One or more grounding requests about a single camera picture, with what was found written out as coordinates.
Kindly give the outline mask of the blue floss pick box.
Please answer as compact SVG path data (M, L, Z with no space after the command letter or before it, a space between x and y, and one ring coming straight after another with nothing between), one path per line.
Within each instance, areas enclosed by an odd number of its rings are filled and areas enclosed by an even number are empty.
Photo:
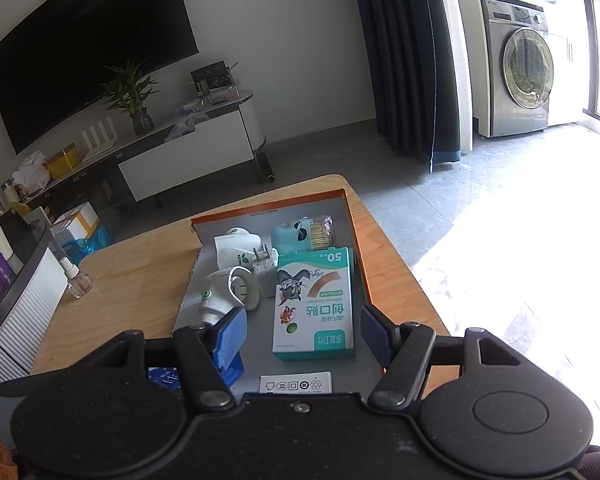
M215 368L219 378L227 387L233 387L245 373L245 365L240 353L237 353L228 364L217 365ZM203 370L183 370L181 372L178 367L148 368L149 381L171 392L181 390L182 378L201 378L202 376L204 376Z

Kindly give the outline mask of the teal bandage box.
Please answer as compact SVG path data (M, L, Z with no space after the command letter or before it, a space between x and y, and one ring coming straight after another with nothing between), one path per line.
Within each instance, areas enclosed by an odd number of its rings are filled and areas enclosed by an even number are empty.
M355 355L351 258L345 247L278 260L272 351L283 361Z

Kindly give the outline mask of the white cardboard box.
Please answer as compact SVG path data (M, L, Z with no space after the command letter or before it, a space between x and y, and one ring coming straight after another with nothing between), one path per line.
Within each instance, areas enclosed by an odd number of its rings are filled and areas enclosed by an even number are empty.
M329 394L332 393L332 373L262 375L260 393L274 394Z

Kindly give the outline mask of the white folding-prong charger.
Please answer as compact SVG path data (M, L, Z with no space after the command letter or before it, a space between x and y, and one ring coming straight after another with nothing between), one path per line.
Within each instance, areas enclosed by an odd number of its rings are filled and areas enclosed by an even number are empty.
M272 298L275 296L278 259L277 250L269 248L267 244L263 244L260 249L254 250L252 272L258 281L263 297Z

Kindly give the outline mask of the light blue toothpick holder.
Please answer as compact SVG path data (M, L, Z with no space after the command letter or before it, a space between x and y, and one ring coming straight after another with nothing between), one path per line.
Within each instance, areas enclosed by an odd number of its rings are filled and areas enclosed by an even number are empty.
M272 229L271 240L279 255L315 252L336 245L331 216L302 217Z

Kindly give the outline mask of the clear liquid refill bottle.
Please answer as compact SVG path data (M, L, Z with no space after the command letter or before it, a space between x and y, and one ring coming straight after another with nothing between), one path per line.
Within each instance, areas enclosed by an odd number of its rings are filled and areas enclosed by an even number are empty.
M76 299L84 297L93 288L91 279L68 257L62 257L59 263L65 271L69 292Z

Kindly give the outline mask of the orange white cardboard tray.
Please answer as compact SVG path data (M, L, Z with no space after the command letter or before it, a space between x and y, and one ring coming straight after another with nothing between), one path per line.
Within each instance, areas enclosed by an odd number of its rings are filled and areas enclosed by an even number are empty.
M235 396L367 396L381 368L360 329L367 283L343 190L205 214L174 326L238 319L213 350Z

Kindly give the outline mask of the cardboard box on floor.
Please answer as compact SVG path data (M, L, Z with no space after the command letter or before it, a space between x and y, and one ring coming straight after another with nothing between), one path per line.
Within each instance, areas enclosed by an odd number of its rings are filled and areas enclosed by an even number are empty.
M77 240L88 240L99 225L99 216L90 202L62 214L50 230L59 244L65 245Z

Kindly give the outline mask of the white TV console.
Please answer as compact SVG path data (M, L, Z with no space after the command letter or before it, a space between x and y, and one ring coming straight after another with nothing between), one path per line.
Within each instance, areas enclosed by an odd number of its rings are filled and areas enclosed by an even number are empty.
M266 137L254 107L254 93L242 90L238 98L207 105L206 120L174 140L166 137L175 126L167 122L143 136L120 142L90 159L80 162L43 191L27 198L26 204L50 192L65 181L82 177L88 170L112 160L120 170L134 200L140 202L170 188L208 176L214 172L253 162L263 180L270 169L262 148Z

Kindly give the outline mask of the white router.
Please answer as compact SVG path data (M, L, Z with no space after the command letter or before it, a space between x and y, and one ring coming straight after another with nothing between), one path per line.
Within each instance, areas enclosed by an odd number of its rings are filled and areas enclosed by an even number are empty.
M96 126L89 126L82 131L82 138L86 145L86 153L83 157L84 162L110 150L116 145L118 140L117 129L114 126L110 116Z

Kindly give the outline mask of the white plastic bag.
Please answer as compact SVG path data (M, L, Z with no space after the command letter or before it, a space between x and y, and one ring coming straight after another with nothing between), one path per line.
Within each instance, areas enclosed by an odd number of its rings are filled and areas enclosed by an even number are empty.
M15 186L18 186L25 196L44 190L52 180L45 163L45 155L36 151L23 159L19 168L12 173Z

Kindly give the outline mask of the black green display box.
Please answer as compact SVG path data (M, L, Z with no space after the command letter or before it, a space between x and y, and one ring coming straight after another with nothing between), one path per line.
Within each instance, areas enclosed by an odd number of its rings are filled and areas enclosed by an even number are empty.
M203 96L210 94L213 90L227 88L233 84L230 69L224 61L197 68L190 73L190 76L192 76L197 92Z

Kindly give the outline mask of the washing machine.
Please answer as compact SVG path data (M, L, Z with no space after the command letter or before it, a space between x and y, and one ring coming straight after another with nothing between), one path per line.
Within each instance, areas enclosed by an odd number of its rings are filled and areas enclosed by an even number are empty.
M472 118L484 138L548 126L554 61L543 7L532 0L458 0L468 53Z

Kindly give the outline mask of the dark blue curtain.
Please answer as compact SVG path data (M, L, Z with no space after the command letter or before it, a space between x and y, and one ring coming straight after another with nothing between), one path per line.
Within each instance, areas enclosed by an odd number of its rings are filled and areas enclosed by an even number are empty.
M356 0L378 132L429 168L459 162L460 106L443 0Z

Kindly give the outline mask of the black television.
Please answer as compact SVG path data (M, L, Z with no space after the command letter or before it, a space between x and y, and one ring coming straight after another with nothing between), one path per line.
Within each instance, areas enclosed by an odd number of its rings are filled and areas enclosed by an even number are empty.
M96 102L114 68L197 54L184 0L46 0L0 41L0 114L20 153Z

